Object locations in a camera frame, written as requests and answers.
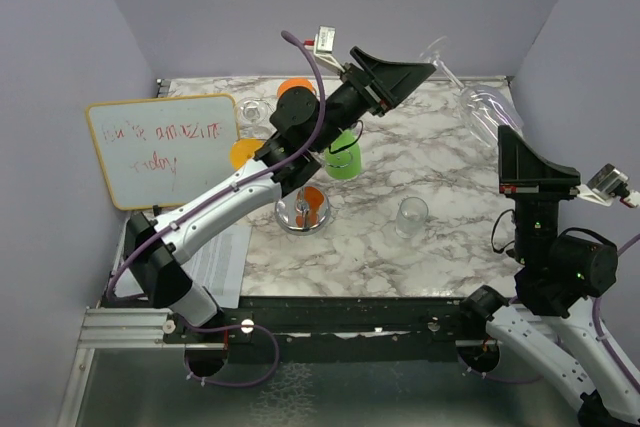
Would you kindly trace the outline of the clear wine glass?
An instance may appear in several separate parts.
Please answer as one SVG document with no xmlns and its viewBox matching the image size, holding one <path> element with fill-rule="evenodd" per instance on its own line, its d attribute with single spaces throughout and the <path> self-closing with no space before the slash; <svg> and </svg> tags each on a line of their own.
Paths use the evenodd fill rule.
<svg viewBox="0 0 640 427">
<path fill-rule="evenodd" d="M 236 120 L 242 138 L 267 140 L 273 133 L 269 124 L 271 105 L 261 98 L 243 98 L 236 102 Z"/>
<path fill-rule="evenodd" d="M 419 59 L 432 64 L 457 89 L 457 112 L 465 127 L 488 147 L 497 146 L 500 126 L 509 126 L 522 134 L 522 118 L 513 103 L 499 90 L 486 84 L 465 84 L 446 65 L 441 54 L 448 41 L 447 36 L 439 37 L 420 54 Z"/>
</svg>

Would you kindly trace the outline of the orange wine glass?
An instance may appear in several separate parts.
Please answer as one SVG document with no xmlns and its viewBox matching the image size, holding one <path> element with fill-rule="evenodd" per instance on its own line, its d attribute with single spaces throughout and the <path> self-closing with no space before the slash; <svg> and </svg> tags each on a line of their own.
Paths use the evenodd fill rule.
<svg viewBox="0 0 640 427">
<path fill-rule="evenodd" d="M 312 93 L 315 92 L 314 85 L 307 78 L 293 77 L 286 79 L 279 85 L 277 89 L 277 97 L 280 98 L 286 91 L 297 87 L 305 88 Z"/>
<path fill-rule="evenodd" d="M 264 139 L 244 138 L 236 141 L 229 152 L 229 161 L 234 170 L 239 170 L 264 145 Z"/>
</svg>

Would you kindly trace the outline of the green wine glass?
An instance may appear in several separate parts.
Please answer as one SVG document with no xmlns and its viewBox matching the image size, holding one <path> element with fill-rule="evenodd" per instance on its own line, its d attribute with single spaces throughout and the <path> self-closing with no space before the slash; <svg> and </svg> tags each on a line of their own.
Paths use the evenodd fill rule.
<svg viewBox="0 0 640 427">
<path fill-rule="evenodd" d="M 349 180 L 360 175 L 361 149 L 351 130 L 344 131 L 324 151 L 324 166 L 327 174 L 336 180 Z"/>
</svg>

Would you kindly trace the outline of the orange wine glass front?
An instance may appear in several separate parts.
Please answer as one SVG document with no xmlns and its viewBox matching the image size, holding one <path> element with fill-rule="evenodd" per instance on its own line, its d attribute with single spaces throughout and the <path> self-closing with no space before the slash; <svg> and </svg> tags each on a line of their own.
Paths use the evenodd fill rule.
<svg viewBox="0 0 640 427">
<path fill-rule="evenodd" d="M 264 145 L 264 139 L 244 138 L 236 141 L 229 152 L 229 161 L 234 170 L 239 170 Z"/>
</svg>

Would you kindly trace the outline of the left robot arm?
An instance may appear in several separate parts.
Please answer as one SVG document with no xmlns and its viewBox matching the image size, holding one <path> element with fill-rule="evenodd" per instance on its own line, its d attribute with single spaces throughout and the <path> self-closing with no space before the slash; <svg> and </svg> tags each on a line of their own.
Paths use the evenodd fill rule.
<svg viewBox="0 0 640 427">
<path fill-rule="evenodd" d="M 195 339 L 220 332 L 221 308 L 183 266 L 206 243 L 242 217 L 303 187 L 320 169 L 315 156 L 327 150 L 365 114 L 384 116 L 435 71 L 430 63 L 391 62 L 358 47 L 332 93 L 292 87 L 270 117 L 274 133 L 241 168 L 191 202 L 149 220 L 134 214 L 126 224 L 124 261 L 114 281 L 130 271 L 151 307 L 168 308 L 186 320 Z"/>
</svg>

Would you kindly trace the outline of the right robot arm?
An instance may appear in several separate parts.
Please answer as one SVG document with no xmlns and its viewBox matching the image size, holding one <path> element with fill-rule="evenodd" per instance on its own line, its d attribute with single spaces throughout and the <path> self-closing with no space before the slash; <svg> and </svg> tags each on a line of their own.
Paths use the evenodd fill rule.
<svg viewBox="0 0 640 427">
<path fill-rule="evenodd" d="M 560 202 L 575 198 L 636 208 L 639 193 L 611 164 L 583 183 L 576 169 L 540 156 L 509 126 L 498 128 L 497 145 L 499 191 L 515 203 L 516 296 L 559 339 L 532 327 L 489 286 L 461 302 L 461 330 L 517 353 L 575 409 L 580 425 L 636 426 L 639 370 L 599 314 L 599 299 L 617 280 L 618 247 L 589 229 L 560 231 L 558 215 Z"/>
</svg>

